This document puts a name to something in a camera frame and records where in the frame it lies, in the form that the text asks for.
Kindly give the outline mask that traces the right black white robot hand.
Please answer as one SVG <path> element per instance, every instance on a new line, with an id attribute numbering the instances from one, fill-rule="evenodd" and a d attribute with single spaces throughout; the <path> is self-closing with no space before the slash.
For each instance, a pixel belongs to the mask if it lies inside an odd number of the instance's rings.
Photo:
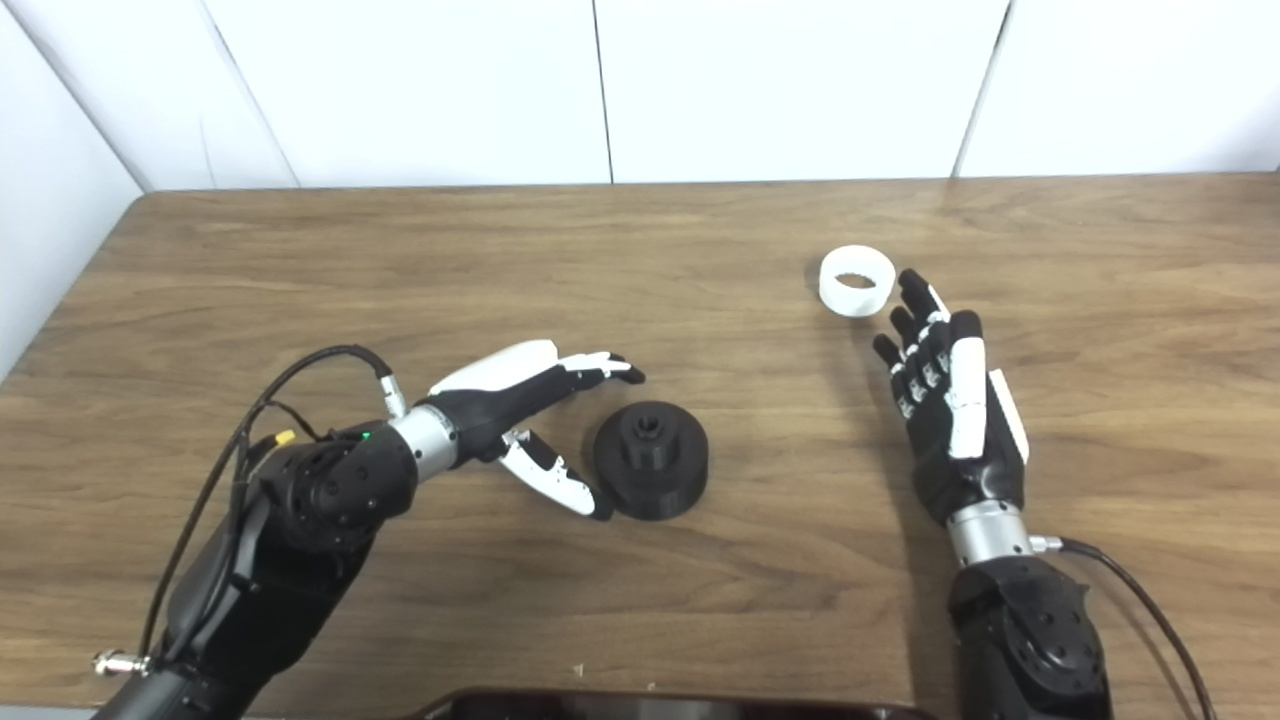
<path id="1" fill-rule="evenodd" d="M 947 309 L 913 268 L 899 288 L 899 338 L 878 334 L 873 348 L 905 423 L 916 497 L 937 523 L 986 501 L 1021 509 L 1029 441 L 1004 372 L 988 364 L 980 316 Z"/>

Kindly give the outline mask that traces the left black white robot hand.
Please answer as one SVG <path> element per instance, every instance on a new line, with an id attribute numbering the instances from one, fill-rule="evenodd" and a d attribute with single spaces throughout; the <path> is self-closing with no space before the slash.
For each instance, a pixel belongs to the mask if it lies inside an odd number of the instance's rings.
<path id="1" fill-rule="evenodd" d="M 639 386 L 646 377 L 611 351 L 563 356 L 552 340 L 527 340 L 451 373 L 430 388 L 424 404 L 451 424 L 456 468 L 471 460 L 498 462 L 571 512 L 608 521 L 614 505 L 522 424 L 609 379 Z"/>

